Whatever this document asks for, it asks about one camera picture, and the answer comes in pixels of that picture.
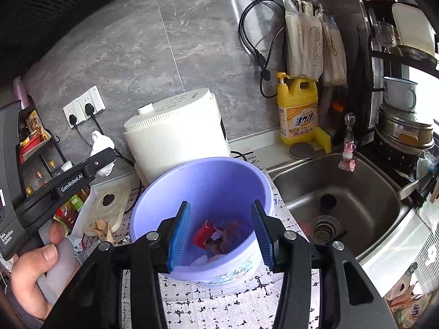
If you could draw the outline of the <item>person's left hand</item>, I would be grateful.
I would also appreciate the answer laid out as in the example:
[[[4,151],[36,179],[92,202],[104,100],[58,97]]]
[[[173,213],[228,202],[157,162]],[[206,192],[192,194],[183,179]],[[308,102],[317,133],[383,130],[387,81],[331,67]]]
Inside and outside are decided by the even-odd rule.
[[[38,280],[45,276],[45,287],[58,296],[80,268],[61,223],[52,221],[45,237],[48,244],[24,253],[14,261],[5,293],[27,328],[41,328],[53,308]]]

